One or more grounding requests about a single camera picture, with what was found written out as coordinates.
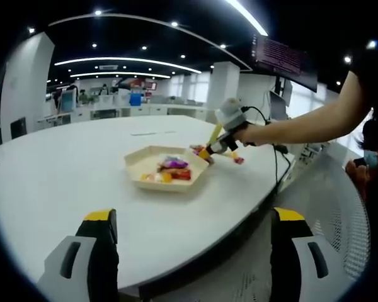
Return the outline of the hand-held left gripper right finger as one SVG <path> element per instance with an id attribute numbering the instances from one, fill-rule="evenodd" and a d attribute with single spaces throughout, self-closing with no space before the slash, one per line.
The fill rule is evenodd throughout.
<path id="1" fill-rule="evenodd" d="M 347 290 L 340 254 L 298 212 L 275 207 L 271 301 L 338 301 Z"/>

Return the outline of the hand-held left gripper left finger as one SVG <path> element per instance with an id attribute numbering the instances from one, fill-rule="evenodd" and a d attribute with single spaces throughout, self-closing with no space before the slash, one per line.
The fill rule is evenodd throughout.
<path id="1" fill-rule="evenodd" d="M 117 214 L 94 211 L 44 261 L 37 282 L 48 301 L 118 301 Z"/>

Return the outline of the person's right hand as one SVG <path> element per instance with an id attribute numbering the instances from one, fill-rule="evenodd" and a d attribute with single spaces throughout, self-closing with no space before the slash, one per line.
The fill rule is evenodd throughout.
<path id="1" fill-rule="evenodd" d="M 241 142 L 244 147 L 248 145 L 262 146 L 271 143 L 266 128 L 251 123 L 247 123 L 244 128 L 238 130 L 234 134 L 234 139 Z"/>

